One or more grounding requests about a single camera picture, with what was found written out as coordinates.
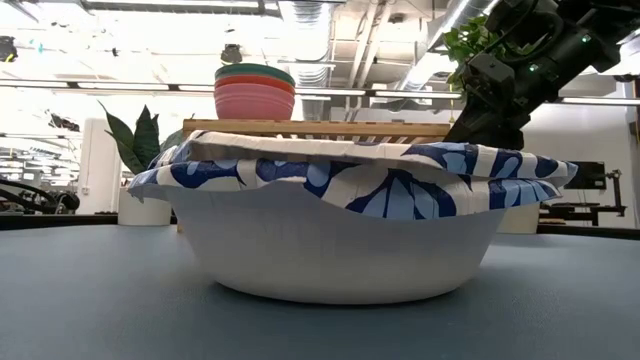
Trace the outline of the black background workbench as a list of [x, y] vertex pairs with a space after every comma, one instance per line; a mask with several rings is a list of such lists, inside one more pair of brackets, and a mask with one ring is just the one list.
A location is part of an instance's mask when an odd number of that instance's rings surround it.
[[[622, 172], [614, 169], [608, 172], [603, 162], [576, 162], [578, 172], [565, 186], [567, 190], [582, 192], [579, 202], [542, 203], [540, 205], [540, 223], [566, 224], [567, 222], [589, 222], [592, 226], [600, 225], [600, 215], [603, 213], [616, 214], [624, 217], [627, 207], [622, 204], [620, 178]], [[613, 205], [587, 202], [585, 190], [605, 191], [607, 182], [613, 185]]]

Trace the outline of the small snake plant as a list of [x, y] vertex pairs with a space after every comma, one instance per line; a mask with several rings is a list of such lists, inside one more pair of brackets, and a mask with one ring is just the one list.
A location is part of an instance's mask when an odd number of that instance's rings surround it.
[[111, 114], [99, 102], [107, 118], [109, 129], [106, 133], [115, 141], [122, 163], [137, 175], [146, 171], [156, 157], [172, 146], [180, 145], [185, 135], [182, 129], [171, 133], [160, 142], [159, 115], [152, 115], [144, 106], [132, 130], [124, 121]]

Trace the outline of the pink plastic bowl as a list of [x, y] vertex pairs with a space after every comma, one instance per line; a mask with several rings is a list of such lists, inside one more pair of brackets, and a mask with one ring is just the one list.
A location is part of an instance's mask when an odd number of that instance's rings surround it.
[[215, 82], [214, 99], [220, 120], [290, 120], [295, 90], [274, 77], [233, 75]]

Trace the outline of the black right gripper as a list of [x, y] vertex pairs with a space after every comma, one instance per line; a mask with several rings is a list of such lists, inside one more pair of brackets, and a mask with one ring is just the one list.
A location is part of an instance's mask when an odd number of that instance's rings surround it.
[[466, 104], [445, 142], [523, 149], [526, 117], [587, 67], [616, 64], [616, 44], [587, 29], [553, 32], [526, 55], [482, 52], [462, 71]]

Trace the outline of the large white plant pot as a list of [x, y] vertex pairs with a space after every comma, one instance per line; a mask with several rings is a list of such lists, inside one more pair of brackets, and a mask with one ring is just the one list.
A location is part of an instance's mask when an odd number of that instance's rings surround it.
[[540, 204], [521, 205], [506, 210], [498, 228], [500, 234], [536, 234]]

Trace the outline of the green plastic bowl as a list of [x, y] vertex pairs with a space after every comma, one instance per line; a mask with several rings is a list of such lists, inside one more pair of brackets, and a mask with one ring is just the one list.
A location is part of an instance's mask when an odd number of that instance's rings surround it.
[[254, 63], [236, 63], [225, 65], [219, 68], [215, 72], [214, 78], [216, 80], [231, 75], [261, 75], [277, 78], [283, 80], [293, 87], [296, 87], [296, 82], [291, 75], [287, 72], [275, 67], [270, 67], [262, 64]]

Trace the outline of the leafy green tree plant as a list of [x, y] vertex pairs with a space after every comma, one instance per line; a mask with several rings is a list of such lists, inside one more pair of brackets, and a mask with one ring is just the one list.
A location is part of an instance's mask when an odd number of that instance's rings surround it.
[[[443, 35], [445, 47], [449, 60], [457, 64], [456, 70], [451, 73], [447, 83], [454, 91], [462, 93], [462, 98], [466, 97], [464, 80], [462, 73], [465, 65], [477, 54], [481, 53], [491, 43], [499, 38], [499, 34], [486, 29], [485, 23], [487, 15], [477, 16], [469, 19], [466, 24], [452, 27], [449, 32]], [[533, 53], [550, 39], [547, 34], [540, 37], [532, 44], [517, 45], [508, 40], [503, 41], [496, 48], [490, 51], [499, 60], [515, 60]]]

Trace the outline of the wooden slatted shelf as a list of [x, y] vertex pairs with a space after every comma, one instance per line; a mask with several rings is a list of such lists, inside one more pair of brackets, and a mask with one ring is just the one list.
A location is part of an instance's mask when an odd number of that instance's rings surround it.
[[196, 130], [258, 137], [367, 143], [424, 144], [439, 142], [450, 130], [448, 124], [397, 122], [334, 122], [284, 120], [198, 120], [183, 121], [183, 134]]

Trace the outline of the blue patterned paper bowl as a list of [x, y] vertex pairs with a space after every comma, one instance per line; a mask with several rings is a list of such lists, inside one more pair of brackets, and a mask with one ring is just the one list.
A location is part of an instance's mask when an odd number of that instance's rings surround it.
[[218, 283], [321, 304], [388, 304], [472, 278], [511, 208], [557, 198], [570, 162], [468, 143], [196, 131], [134, 177], [167, 201]]

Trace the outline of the small white plant pot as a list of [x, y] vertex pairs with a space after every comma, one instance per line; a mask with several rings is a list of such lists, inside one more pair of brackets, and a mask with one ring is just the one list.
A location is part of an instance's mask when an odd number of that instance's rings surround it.
[[171, 223], [171, 206], [168, 202], [153, 198], [142, 201], [122, 187], [118, 199], [118, 224], [124, 226], [168, 226]]

